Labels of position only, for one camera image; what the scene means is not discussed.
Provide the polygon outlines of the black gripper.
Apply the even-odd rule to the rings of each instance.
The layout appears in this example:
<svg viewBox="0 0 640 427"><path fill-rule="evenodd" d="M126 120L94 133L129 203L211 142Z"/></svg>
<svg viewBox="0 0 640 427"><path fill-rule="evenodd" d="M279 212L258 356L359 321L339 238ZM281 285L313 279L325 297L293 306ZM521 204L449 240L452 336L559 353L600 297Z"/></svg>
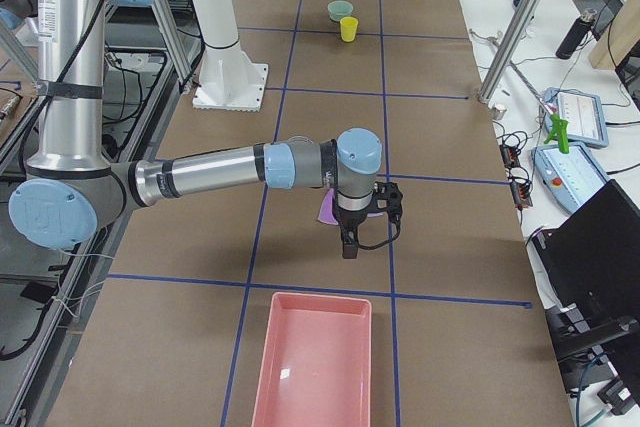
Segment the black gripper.
<svg viewBox="0 0 640 427"><path fill-rule="evenodd" d="M333 207L333 215L338 223L342 242L342 258L356 259L358 256L358 229L367 220L369 209L348 210L340 206Z"/></svg>

